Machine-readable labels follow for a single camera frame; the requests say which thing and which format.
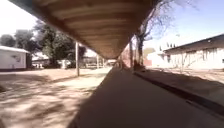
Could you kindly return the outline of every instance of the wall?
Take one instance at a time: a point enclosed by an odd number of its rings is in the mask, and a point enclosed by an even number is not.
[[[200,51],[190,51],[187,53],[170,55],[169,64],[173,68],[223,69],[223,59],[223,49],[209,48]]]
[[[0,69],[26,68],[26,53],[0,50]]]

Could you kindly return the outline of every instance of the metal pole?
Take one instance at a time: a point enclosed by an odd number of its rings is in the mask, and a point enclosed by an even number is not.
[[[76,64],[76,75],[79,76],[79,43],[75,44],[75,64]]]
[[[129,43],[129,57],[130,57],[130,68],[133,69],[133,50],[132,50],[132,41]]]

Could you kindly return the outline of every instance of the tree trunk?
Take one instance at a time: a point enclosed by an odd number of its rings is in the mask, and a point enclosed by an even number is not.
[[[58,67],[58,63],[57,63],[57,59],[56,58],[50,58],[50,67],[52,68],[57,68]]]
[[[143,40],[141,38],[138,37],[137,39],[137,59],[136,61],[138,62],[138,64],[143,65]]]

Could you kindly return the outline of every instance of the roof overhang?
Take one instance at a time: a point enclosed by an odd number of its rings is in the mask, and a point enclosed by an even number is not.
[[[117,58],[158,0],[10,0],[105,58]]]

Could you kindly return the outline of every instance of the concrete walkway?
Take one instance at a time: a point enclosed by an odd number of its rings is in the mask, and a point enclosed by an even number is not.
[[[68,128],[223,128],[224,120],[168,91],[113,69]]]

